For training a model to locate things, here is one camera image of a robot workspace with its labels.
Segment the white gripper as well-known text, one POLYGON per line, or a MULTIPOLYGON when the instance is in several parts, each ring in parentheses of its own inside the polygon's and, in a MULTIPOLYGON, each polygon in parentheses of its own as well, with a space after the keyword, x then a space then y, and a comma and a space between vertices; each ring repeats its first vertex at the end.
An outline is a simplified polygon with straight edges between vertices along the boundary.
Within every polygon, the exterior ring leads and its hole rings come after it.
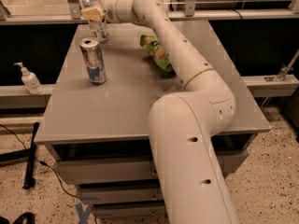
POLYGON ((118 0, 101 0, 104 9, 99 6, 86 7, 81 10, 81 14, 89 21, 103 21, 106 12, 108 22, 119 23, 120 21, 116 11, 117 1, 118 0))

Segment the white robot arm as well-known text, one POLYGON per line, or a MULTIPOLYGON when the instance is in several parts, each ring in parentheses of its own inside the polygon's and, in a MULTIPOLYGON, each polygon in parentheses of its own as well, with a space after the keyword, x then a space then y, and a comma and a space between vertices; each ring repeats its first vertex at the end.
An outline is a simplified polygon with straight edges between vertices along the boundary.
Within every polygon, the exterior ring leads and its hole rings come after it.
POLYGON ((153 30, 183 90, 149 112, 149 141, 170 224, 239 224, 211 143, 235 115, 235 96, 213 66, 168 19, 160 0, 105 0, 84 18, 153 30))

